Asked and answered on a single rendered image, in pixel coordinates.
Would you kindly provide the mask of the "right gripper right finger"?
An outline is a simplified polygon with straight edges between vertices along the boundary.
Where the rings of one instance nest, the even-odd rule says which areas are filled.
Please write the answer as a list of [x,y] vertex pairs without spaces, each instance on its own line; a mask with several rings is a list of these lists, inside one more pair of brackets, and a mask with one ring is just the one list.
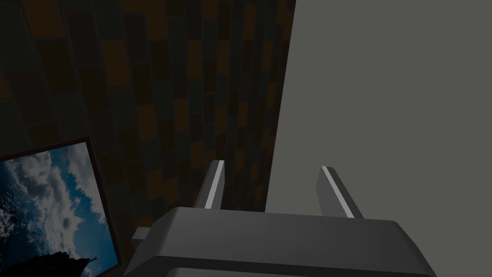
[[316,194],[322,216],[364,218],[333,167],[320,167]]

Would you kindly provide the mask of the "framed sky and clouds picture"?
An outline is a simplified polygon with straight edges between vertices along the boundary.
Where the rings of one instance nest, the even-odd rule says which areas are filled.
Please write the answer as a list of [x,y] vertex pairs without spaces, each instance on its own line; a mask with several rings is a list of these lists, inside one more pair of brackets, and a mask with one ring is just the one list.
[[0,157],[0,277],[103,277],[121,264],[90,138]]

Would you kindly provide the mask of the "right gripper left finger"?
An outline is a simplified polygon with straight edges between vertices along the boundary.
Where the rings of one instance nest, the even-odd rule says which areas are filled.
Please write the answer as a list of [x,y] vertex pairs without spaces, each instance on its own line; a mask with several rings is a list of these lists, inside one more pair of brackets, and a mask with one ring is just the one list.
[[221,209],[225,184],[225,161],[213,160],[201,186],[194,208]]

